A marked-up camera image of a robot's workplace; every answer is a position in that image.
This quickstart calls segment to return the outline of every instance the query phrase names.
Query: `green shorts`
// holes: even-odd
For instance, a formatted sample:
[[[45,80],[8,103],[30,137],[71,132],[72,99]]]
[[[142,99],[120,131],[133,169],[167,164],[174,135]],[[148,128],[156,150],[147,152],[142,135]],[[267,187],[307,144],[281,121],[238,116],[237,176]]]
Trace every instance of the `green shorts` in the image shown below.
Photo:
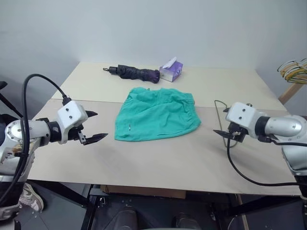
[[[115,121],[115,139],[144,141],[173,138],[195,130],[198,118],[191,93],[175,89],[134,88]]]

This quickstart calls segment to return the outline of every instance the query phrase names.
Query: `black umbrella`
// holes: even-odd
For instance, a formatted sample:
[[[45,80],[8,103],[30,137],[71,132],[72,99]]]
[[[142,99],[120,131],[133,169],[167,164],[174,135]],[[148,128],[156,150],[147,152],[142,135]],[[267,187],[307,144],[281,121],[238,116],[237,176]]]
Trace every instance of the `black umbrella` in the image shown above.
[[[151,81],[152,83],[158,83],[160,80],[160,72],[158,70],[137,69],[123,65],[118,65],[117,67],[110,66],[108,69],[103,68],[103,70],[109,71],[111,74],[117,74],[122,79],[140,79],[142,81]]]

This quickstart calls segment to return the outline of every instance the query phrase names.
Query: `wire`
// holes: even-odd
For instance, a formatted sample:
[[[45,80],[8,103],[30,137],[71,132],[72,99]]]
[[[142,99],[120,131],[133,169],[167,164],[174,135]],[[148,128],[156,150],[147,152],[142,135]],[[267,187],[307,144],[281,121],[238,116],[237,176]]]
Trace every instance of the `wire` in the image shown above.
[[[284,142],[284,143],[279,143],[276,142],[276,140],[271,139],[271,141],[275,144],[275,145],[294,145],[294,146],[303,146],[303,147],[307,147],[307,144],[305,143],[297,143],[297,142]]]
[[[40,77],[48,82],[50,82],[54,87],[58,89],[58,91],[62,94],[63,98],[67,98],[66,94],[63,92],[63,90],[52,80],[49,78],[41,75],[41,74],[31,74],[29,75],[23,83],[23,88],[22,88],[22,106],[23,106],[23,118],[20,119],[20,126],[21,126],[21,131],[22,131],[22,137],[23,137],[23,148],[22,148],[22,154],[19,158],[18,165],[16,167],[16,171],[13,177],[13,180],[11,184],[9,185],[8,189],[4,192],[2,197],[0,198],[0,205],[4,202],[6,196],[11,192],[13,187],[17,184],[21,174],[24,171],[28,156],[29,156],[29,147],[30,147],[30,131],[29,131],[29,120],[28,120],[28,113],[27,113],[27,103],[26,103],[26,89],[28,82],[31,78],[33,77]]]
[[[297,145],[296,143],[282,143],[280,145]],[[249,182],[252,182],[253,184],[257,184],[260,186],[268,186],[268,187],[279,187],[279,186],[293,186],[293,185],[298,185],[298,186],[307,186],[307,184],[304,183],[297,183],[297,182],[286,182],[286,183],[275,183],[275,184],[267,184],[267,183],[260,183],[257,181],[254,181],[250,178],[248,178],[247,176],[245,176],[242,172],[240,172],[240,170],[235,166],[235,164],[233,163],[231,157],[230,157],[230,139],[228,138],[227,140],[227,157],[229,159],[230,164],[232,165],[232,167],[235,169],[235,171],[242,176],[245,180],[248,180]]]

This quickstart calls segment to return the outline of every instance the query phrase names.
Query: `sneaker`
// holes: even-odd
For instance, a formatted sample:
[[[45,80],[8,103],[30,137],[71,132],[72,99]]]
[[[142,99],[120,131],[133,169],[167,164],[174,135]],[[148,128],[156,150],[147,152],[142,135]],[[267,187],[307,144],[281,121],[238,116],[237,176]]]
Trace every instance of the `sneaker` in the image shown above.
[[[24,190],[19,198],[19,202],[23,205],[30,206],[36,212],[40,212],[44,209],[43,199],[33,190],[33,187],[24,183]]]

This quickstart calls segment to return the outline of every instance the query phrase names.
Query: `wooden stand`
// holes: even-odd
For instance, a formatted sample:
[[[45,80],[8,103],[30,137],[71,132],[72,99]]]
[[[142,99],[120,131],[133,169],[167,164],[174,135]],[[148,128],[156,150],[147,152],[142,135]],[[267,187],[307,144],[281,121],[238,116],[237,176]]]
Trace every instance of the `wooden stand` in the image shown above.
[[[285,104],[291,97],[293,97],[294,94],[299,91],[300,88],[302,88],[304,85],[303,84],[297,84],[293,83],[279,98],[278,100],[282,103]]]

